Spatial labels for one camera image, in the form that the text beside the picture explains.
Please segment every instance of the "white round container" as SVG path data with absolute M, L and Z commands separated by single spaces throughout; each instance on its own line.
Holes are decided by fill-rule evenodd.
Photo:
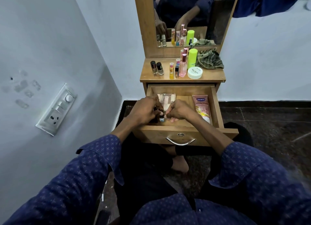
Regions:
M 188 69 L 188 77 L 191 79 L 199 79 L 202 77 L 203 70 L 200 67 L 194 66 Z

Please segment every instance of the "bare foot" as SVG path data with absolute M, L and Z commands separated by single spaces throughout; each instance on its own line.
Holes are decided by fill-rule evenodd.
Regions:
M 185 158 L 180 155 L 173 158 L 173 170 L 180 171 L 182 173 L 186 173 L 189 171 L 189 166 L 185 160 Z
M 175 146 L 165 147 L 165 150 L 172 156 L 176 156 Z

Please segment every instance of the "drawer handle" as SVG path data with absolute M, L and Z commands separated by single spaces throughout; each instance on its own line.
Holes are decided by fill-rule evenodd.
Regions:
M 166 139 L 169 140 L 169 141 L 170 141 L 171 143 L 173 143 L 174 145 L 177 145 L 177 146 L 186 146 L 186 145 L 192 143 L 193 141 L 195 141 L 195 139 L 192 139 L 191 141 L 189 141 L 189 142 L 187 142 L 187 143 L 185 143 L 185 144 L 178 144 L 178 143 L 176 143 L 176 142 L 173 142 L 173 141 L 172 141 L 171 139 L 169 139 L 168 137 L 166 137 Z

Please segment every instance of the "switch panel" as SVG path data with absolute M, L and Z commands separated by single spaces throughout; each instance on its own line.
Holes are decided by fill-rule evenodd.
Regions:
M 49 108 L 36 124 L 36 127 L 55 136 L 60 124 L 76 98 L 77 95 L 74 94 L 73 90 L 65 83 Z

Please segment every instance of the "wooden drawer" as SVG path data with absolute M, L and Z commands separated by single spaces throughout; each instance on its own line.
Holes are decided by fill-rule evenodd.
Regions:
M 186 101 L 193 109 L 194 103 L 192 95 L 208 95 L 210 104 L 211 124 L 226 134 L 231 139 L 239 132 L 237 129 L 225 129 L 221 117 L 215 86 L 213 84 L 149 84 L 146 96 L 159 93 L 175 93 L 177 99 Z M 165 122 L 149 123 L 134 131 L 134 134 L 142 142 L 156 144 L 187 144 L 194 146 L 209 146 L 207 141 L 186 120 L 179 120 L 174 123 L 165 120 Z

